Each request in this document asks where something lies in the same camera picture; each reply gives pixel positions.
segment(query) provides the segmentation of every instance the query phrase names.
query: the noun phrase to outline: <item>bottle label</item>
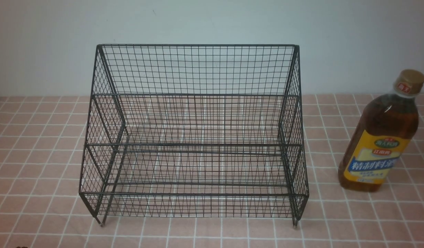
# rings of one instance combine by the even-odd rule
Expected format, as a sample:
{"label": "bottle label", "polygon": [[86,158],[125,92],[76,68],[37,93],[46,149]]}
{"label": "bottle label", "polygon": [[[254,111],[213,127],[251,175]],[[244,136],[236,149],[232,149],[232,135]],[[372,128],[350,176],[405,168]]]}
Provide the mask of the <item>bottle label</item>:
{"label": "bottle label", "polygon": [[382,184],[409,141],[393,136],[372,136],[364,130],[344,171],[345,178]]}

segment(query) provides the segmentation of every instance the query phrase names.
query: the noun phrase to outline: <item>wall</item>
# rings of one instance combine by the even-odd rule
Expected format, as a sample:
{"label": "wall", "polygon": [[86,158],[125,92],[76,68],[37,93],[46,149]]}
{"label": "wall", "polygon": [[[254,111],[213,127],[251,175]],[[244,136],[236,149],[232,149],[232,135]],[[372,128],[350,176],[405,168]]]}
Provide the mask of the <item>wall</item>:
{"label": "wall", "polygon": [[100,43],[287,43],[304,93],[424,72],[424,0],[0,1],[0,95],[89,94]]}

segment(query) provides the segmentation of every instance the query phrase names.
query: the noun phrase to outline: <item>wire mesh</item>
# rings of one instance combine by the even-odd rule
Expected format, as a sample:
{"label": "wire mesh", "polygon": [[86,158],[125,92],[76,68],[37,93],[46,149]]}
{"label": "wire mesh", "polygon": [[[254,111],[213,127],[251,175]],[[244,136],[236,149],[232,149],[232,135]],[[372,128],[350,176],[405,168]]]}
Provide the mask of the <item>wire mesh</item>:
{"label": "wire mesh", "polygon": [[99,223],[296,225],[308,199],[300,97],[295,45],[99,45],[80,196]]}

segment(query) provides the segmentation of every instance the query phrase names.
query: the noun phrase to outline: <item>tiled countertop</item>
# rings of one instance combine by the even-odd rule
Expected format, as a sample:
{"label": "tiled countertop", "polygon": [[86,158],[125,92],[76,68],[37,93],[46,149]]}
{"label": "tiled countertop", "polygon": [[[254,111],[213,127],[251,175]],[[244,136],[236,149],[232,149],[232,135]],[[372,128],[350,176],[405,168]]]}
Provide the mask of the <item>tiled countertop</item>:
{"label": "tiled countertop", "polygon": [[0,97],[0,248],[424,248],[420,127],[377,193],[343,190],[337,165],[373,95],[304,95],[310,199],[290,219],[108,217],[77,196],[88,97]]}

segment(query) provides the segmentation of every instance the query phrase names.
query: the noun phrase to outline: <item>wire rack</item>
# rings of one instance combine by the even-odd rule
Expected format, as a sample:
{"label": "wire rack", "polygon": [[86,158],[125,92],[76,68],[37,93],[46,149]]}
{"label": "wire rack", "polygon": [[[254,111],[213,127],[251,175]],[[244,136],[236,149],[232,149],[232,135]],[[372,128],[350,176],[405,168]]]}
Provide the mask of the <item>wire rack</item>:
{"label": "wire rack", "polygon": [[79,194],[108,215],[293,218],[308,200],[296,45],[98,45]]}

